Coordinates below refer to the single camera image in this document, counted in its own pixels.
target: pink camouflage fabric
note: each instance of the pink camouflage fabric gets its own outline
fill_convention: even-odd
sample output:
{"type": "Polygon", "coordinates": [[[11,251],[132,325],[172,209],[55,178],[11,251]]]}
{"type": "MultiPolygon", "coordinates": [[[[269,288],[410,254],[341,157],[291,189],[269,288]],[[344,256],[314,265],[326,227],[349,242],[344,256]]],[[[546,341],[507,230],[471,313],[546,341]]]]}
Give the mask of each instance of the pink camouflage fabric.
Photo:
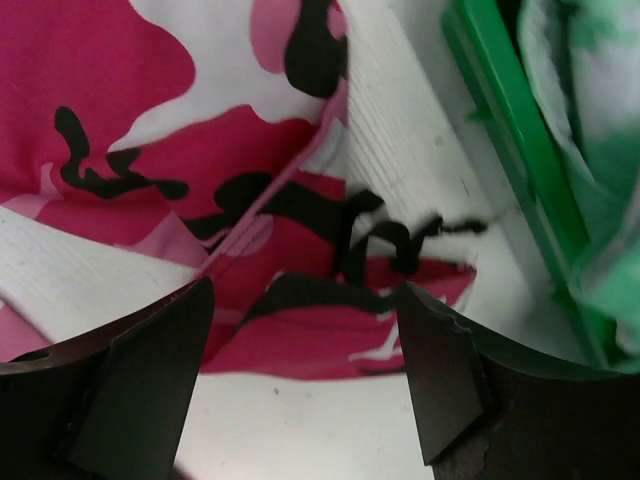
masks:
{"type": "MultiPolygon", "coordinates": [[[[0,29],[0,205],[210,276],[202,373],[398,372],[394,288],[453,305],[472,283],[471,267],[429,259],[343,272],[359,264],[335,0],[2,2],[0,29]]],[[[0,361],[47,344],[0,309],[0,361]]]]}

